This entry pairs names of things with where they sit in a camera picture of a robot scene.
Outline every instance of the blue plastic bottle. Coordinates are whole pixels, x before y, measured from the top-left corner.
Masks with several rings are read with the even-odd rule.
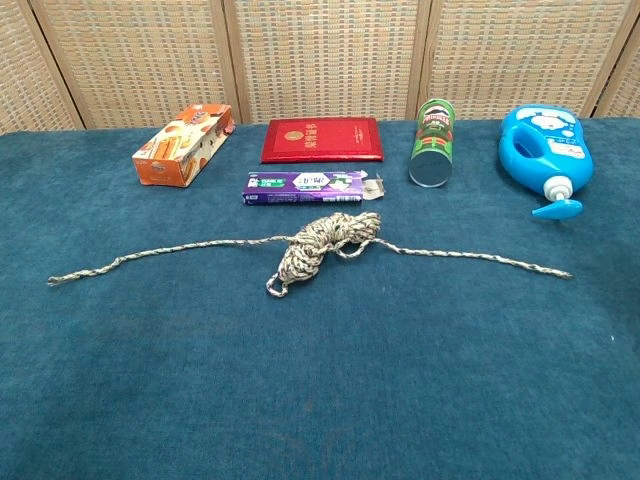
[[[502,122],[500,161],[509,174],[553,202],[533,210],[536,217],[564,219],[582,212],[571,200],[593,174],[582,125],[563,108],[523,105]]]

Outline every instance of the white and gray rope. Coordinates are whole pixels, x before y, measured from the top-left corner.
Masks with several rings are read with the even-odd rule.
[[[572,275],[568,272],[555,268],[543,267],[535,263],[527,263],[500,255],[472,252],[449,252],[443,250],[414,250],[403,248],[378,238],[380,230],[380,215],[377,213],[361,213],[357,216],[345,213],[334,213],[329,217],[319,218],[304,227],[294,237],[276,235],[273,237],[260,238],[257,240],[211,240],[208,242],[187,243],[175,247],[156,248],[143,252],[132,253],[117,257],[113,262],[101,268],[78,270],[59,277],[49,277],[50,286],[59,285],[64,282],[78,280],[84,277],[94,277],[110,272],[121,264],[129,260],[161,255],[163,253],[174,253],[192,248],[207,248],[217,246],[242,246],[242,245],[263,245],[270,242],[289,242],[278,271],[267,281],[267,291],[274,297],[282,298],[289,291],[289,285],[294,282],[308,280],[318,273],[320,264],[328,252],[334,252],[342,258],[354,258],[359,256],[370,243],[379,243],[389,250],[403,255],[421,255],[428,257],[462,257],[488,260],[491,262],[503,263],[514,267],[523,268],[532,272],[553,275],[559,278],[569,279]],[[358,248],[351,252],[342,251],[348,243],[358,244]],[[280,290],[276,287],[276,282],[280,282]]]

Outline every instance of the red book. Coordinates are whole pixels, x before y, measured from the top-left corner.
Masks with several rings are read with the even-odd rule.
[[[375,118],[321,117],[271,120],[262,163],[381,162]]]

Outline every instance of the wicker screen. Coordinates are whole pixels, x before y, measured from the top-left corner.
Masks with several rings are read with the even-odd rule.
[[[0,2],[0,133],[75,127],[70,98],[56,84],[18,1]]]
[[[640,117],[640,21],[611,76],[596,114]]]
[[[420,100],[449,99],[462,118],[502,118],[532,102],[590,115],[634,2],[443,0]]]
[[[417,8],[416,0],[235,1],[251,121],[404,118]]]
[[[88,127],[162,126],[190,103],[235,103],[209,0],[34,5]]]

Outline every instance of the green can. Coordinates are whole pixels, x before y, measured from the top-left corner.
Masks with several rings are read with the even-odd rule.
[[[420,107],[409,176],[421,187],[439,187],[453,171],[453,105],[434,98]]]

